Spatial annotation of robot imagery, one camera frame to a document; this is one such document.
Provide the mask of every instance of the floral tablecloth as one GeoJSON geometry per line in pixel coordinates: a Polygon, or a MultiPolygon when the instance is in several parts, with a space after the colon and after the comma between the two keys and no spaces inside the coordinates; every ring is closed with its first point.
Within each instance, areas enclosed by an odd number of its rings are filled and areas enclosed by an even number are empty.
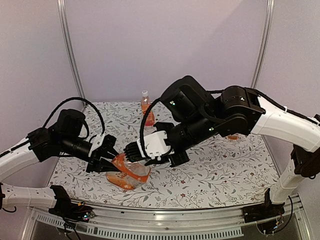
{"type": "MultiPolygon", "coordinates": [[[[115,149],[139,135],[141,108],[138,102],[95,102],[105,121],[106,132],[117,138],[115,149]]],[[[154,107],[157,121],[173,122],[162,105],[154,107]]],[[[97,114],[84,111],[90,137],[101,132],[97,114]]],[[[105,173],[85,172],[87,163],[61,157],[50,185],[62,185],[73,199],[131,207],[188,209],[226,207],[261,202],[264,190],[279,176],[266,145],[258,135],[238,140],[215,136],[187,151],[188,163],[171,168],[154,166],[148,182],[135,190],[123,190],[107,181],[105,173]]]]}

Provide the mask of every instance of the orange plastic package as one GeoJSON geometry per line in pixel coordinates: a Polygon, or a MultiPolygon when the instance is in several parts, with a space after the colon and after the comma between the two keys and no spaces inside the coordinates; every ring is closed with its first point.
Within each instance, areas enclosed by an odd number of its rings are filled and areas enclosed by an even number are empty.
{"type": "Polygon", "coordinates": [[[128,161],[124,153],[117,155],[112,160],[112,164],[121,172],[109,171],[105,176],[110,183],[117,185],[120,188],[133,190],[141,187],[148,181],[151,170],[150,167],[144,166],[140,162],[128,161]]]}

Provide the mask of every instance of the table surface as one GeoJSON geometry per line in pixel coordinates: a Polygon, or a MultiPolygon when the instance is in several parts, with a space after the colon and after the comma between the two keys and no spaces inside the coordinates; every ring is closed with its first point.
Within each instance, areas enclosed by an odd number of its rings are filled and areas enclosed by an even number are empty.
{"type": "MultiPolygon", "coordinates": [[[[139,102],[95,102],[103,116],[106,133],[117,138],[115,149],[135,141],[139,135],[139,102]]],[[[170,112],[154,107],[156,121],[171,122],[170,112]]],[[[101,132],[97,114],[84,110],[90,137],[101,132]]],[[[190,209],[228,207],[261,202],[264,191],[279,176],[261,136],[240,135],[230,140],[219,135],[187,150],[188,163],[171,168],[152,168],[149,180],[135,190],[124,190],[107,181],[105,173],[85,172],[87,163],[75,157],[61,157],[49,185],[63,186],[71,198],[97,204],[127,207],[190,209]]]]}

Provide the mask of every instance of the ventilation grille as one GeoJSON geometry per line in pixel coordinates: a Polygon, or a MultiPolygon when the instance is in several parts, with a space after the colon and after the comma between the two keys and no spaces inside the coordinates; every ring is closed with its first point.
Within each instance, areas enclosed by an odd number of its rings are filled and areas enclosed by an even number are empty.
{"type": "MultiPolygon", "coordinates": [[[[37,221],[58,227],[63,228],[64,227],[64,221],[60,220],[59,218],[55,216],[49,216],[46,214],[42,214],[38,212],[37,221]]],[[[241,227],[234,227],[229,228],[226,230],[219,230],[219,231],[207,231],[207,232],[195,232],[195,233],[133,233],[128,231],[118,231],[118,230],[112,230],[107,229],[100,226],[87,226],[86,231],[81,231],[79,229],[79,232],[82,232],[87,235],[105,238],[105,239],[112,239],[112,240],[123,240],[123,239],[129,239],[129,240],[222,240],[222,239],[230,239],[230,238],[236,238],[236,237],[242,237],[243,233],[241,231],[241,227]]]]}

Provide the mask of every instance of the table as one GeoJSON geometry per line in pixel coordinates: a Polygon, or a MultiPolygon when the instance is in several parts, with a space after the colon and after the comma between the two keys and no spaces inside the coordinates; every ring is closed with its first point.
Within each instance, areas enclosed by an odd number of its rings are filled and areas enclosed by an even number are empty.
{"type": "MultiPolygon", "coordinates": [[[[106,133],[117,138],[115,149],[138,138],[142,119],[139,102],[95,102],[103,116],[106,133]]],[[[156,121],[172,122],[160,103],[154,107],[156,121]]],[[[101,132],[94,110],[84,110],[90,137],[101,132]]],[[[135,190],[124,190],[107,181],[105,173],[85,172],[87,163],[61,157],[49,185],[63,186],[71,198],[99,205],[157,209],[229,207],[263,201],[264,191],[279,176],[259,135],[240,135],[230,140],[219,135],[187,150],[188,163],[171,168],[154,166],[149,180],[135,190]]]]}

